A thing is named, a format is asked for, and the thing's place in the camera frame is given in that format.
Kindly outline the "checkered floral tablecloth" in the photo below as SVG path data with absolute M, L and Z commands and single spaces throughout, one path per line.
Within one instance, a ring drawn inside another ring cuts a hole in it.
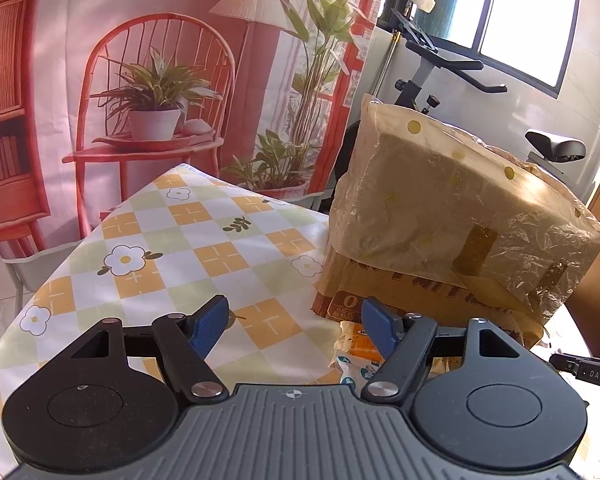
M 342 322 L 377 292 L 395 306 L 431 300 L 460 321 L 471 294 L 335 256 L 315 211 L 235 188 L 186 166 L 145 186 L 61 263 L 0 341 L 0 479 L 22 478 L 4 434 L 7 398 L 101 318 L 137 326 L 192 313 L 222 294 L 236 315 L 211 352 L 221 378 L 274 382 L 246 391 L 232 422 L 201 416 L 178 457 L 148 479 L 449 479 L 452 470 L 383 438 L 387 416 L 335 388 Z

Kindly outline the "printed backdrop curtain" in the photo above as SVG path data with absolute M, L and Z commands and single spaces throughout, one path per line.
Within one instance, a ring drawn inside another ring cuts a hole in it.
M 384 0 L 0 0 L 0 255 L 45 256 L 187 162 L 323 192 Z

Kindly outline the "dark framed window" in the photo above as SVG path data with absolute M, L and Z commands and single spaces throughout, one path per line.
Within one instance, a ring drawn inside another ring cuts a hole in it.
M 566 76 L 580 0 L 434 0 L 430 11 L 415 6 L 408 14 L 425 44 L 447 53 L 452 74 L 483 93 L 507 92 L 475 74 L 486 67 L 511 76 L 554 98 Z M 394 10 L 407 0 L 386 0 L 382 18 L 396 24 Z

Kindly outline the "cardboard box with plastic wrap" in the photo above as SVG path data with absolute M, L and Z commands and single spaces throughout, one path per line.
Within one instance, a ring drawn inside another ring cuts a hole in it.
M 314 311 L 376 297 L 442 325 L 487 318 L 527 347 L 600 253 L 570 189 L 472 134 L 371 96 L 328 218 Z

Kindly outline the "orange cracker snack pack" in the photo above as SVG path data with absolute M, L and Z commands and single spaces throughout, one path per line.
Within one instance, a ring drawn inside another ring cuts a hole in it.
M 342 321 L 340 335 L 332 347 L 329 366 L 340 375 L 340 384 L 348 385 L 356 394 L 374 377 L 384 358 L 360 323 Z

